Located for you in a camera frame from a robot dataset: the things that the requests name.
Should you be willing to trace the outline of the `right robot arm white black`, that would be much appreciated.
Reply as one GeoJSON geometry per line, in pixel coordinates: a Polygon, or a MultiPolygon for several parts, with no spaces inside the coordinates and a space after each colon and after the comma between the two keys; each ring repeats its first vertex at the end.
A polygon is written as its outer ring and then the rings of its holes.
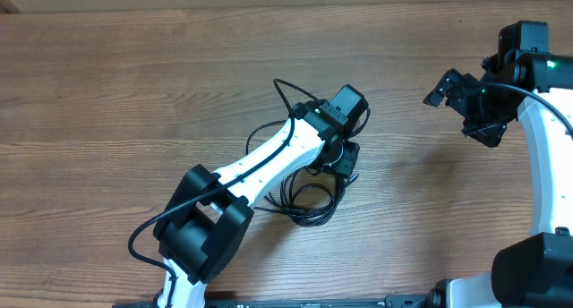
{"type": "Polygon", "coordinates": [[[518,121],[531,165],[534,213],[530,236],[500,250],[491,269],[443,279],[420,307],[570,307],[572,305],[572,59],[549,49],[549,26],[518,21],[498,35],[498,51],[476,79],[444,73],[424,98],[463,116],[462,133],[500,144],[518,121]]]}

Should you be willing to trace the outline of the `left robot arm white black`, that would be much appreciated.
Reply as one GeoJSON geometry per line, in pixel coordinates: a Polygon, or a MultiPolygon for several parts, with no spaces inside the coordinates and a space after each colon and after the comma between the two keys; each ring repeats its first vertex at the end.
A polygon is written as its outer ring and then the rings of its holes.
{"type": "Polygon", "coordinates": [[[210,172],[197,165],[176,187],[153,229],[166,268],[157,307],[202,307],[207,285],[233,259],[260,200],[300,226],[326,223],[354,173],[370,109],[345,85],[332,99],[289,109],[279,131],[243,158],[210,172]]]}

